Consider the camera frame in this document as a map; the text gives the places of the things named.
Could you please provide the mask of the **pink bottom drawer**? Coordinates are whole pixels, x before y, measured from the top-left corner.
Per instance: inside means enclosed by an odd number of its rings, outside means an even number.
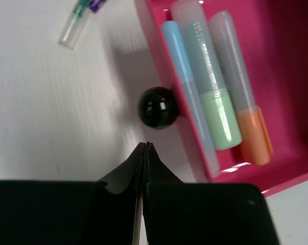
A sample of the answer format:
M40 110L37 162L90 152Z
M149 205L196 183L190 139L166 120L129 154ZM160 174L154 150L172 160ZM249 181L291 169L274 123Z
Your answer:
M308 180L308 1L136 1L162 86L144 124L176 124L197 181L272 195Z

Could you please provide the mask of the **green pen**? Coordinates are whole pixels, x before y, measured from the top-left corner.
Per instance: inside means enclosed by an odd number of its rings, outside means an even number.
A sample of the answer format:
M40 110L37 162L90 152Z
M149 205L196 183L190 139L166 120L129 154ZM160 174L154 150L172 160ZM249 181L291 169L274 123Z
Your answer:
M74 49L89 15L89 1L77 1L59 36L58 44Z

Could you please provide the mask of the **blue highlighter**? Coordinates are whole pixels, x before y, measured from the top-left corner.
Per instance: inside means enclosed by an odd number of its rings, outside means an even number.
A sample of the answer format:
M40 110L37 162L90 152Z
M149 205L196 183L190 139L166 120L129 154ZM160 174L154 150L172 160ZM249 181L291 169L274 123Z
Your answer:
M196 132L199 136L199 142L203 148L204 158L207 163L208 173L214 178L219 175L220 165L213 146L208 124L201 107L199 94L181 32L178 24L173 20L164 22L161 25L161 31L167 44L173 66L181 83L191 117L195 123Z

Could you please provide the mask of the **green highlighter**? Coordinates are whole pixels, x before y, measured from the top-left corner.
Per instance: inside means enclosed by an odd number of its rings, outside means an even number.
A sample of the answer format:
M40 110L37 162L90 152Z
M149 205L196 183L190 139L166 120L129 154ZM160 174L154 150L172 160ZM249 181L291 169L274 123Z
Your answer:
M199 1L171 6L193 72L214 148L226 150L242 142L236 114Z

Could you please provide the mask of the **purple pen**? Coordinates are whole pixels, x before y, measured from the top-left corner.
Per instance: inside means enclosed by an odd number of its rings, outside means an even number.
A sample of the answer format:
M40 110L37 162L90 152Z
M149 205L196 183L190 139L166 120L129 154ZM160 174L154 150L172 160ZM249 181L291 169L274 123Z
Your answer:
M107 0L91 0L88 6L93 13L96 13L106 2Z

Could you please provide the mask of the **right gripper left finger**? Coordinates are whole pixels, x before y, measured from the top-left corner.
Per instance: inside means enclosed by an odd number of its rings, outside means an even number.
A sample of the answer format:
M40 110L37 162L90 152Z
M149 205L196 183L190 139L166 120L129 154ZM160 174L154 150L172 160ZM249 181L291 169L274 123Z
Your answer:
M130 185L133 185L133 183L139 179L145 147L145 143L138 143L123 163L97 180L96 183L112 194L123 193Z

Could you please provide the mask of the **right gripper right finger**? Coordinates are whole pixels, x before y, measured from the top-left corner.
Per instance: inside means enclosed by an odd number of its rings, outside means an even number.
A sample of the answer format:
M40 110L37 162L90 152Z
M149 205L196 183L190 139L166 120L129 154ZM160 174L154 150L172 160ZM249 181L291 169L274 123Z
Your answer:
M145 146L145 183L183 183L160 159L155 146Z

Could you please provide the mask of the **orange highlighter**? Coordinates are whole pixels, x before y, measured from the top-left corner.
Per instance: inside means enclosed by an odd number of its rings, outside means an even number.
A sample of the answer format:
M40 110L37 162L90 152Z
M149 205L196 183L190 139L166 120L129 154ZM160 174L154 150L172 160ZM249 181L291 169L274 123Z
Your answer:
M265 165L273 148L254 98L233 19L227 11L220 11L209 20L208 27L241 131L243 160Z

